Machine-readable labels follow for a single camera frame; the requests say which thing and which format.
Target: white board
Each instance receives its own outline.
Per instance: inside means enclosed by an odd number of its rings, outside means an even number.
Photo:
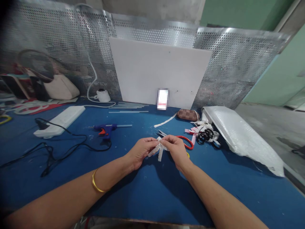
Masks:
[[[124,101],[156,104],[168,88],[170,107],[190,109],[212,52],[109,38]]]

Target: blue work surface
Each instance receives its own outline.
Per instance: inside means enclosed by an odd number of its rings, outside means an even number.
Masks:
[[[12,121],[0,126],[0,164],[18,158],[40,142],[53,146],[55,156],[62,156],[72,145],[81,142],[81,137],[71,136],[66,132],[48,140],[33,135],[37,130],[34,118],[51,119],[67,106],[69,105],[37,115],[12,115]],[[86,134],[86,143],[101,149],[105,147],[101,145],[101,137],[89,126],[132,124],[131,128],[118,128],[112,132],[110,150],[93,152],[81,146],[70,157],[53,167],[51,173],[44,178],[40,174],[46,166],[45,149],[0,169],[1,208],[16,210],[24,206],[54,188],[125,155],[138,139],[156,138],[158,129],[167,134],[184,135],[191,139],[190,135],[184,133],[184,129],[190,129],[192,125],[177,117],[163,126],[153,127],[175,114],[177,108],[158,111],[155,106],[149,106],[140,109],[149,110],[149,113],[108,113],[118,110],[86,107],[68,128],[75,134]],[[221,150],[216,150],[209,143],[196,143],[194,149],[188,152],[194,164],[238,198],[269,228],[305,228],[305,198],[286,178],[276,177],[263,165],[254,163],[247,157],[237,156],[226,144]],[[87,214],[213,226],[204,205],[178,172],[166,151],[162,162],[158,162],[158,155],[146,158],[138,171],[123,178]]]

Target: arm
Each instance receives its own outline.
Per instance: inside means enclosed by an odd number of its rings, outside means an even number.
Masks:
[[[191,162],[182,139],[167,135],[160,142],[169,149],[177,169],[204,203],[216,228],[267,228],[244,204]]]
[[[159,144],[154,138],[142,138],[123,157],[100,167],[95,184],[101,190],[111,189],[133,170],[137,170],[149,151]],[[100,199],[104,193],[92,185],[93,171],[88,172],[32,201],[9,215],[11,228],[69,228]]]

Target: metal mesh panel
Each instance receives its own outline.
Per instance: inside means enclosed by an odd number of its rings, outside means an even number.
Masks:
[[[94,79],[113,99],[122,99],[108,37],[153,42],[213,51],[193,107],[225,105],[236,108],[271,63],[288,36],[280,33],[232,28],[198,28],[192,24],[110,14],[86,7],[75,10],[64,3],[20,1],[8,19],[1,49],[1,68],[12,71],[16,54],[31,48],[49,54],[86,95]],[[34,54],[22,62],[38,72],[49,64]]]

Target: wrapped package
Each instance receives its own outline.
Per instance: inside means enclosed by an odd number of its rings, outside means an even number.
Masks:
[[[235,111],[222,106],[204,107],[232,152],[267,166],[284,177],[283,161],[271,146]]]

